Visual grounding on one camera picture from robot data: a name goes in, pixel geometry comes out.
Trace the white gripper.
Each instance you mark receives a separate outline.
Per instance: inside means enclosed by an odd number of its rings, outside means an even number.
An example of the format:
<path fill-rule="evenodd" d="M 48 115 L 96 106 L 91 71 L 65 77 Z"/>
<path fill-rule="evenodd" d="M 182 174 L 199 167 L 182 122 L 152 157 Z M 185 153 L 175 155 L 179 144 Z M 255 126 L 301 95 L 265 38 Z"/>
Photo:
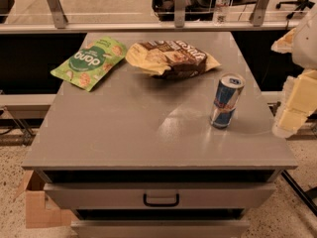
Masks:
<path fill-rule="evenodd" d="M 289 76 L 283 85 L 272 133 L 289 138 L 297 133 L 317 110 L 317 5 L 314 5 L 293 28 L 275 41 L 271 49 L 280 54 L 292 53 L 294 63 L 304 69 L 297 77 Z"/>

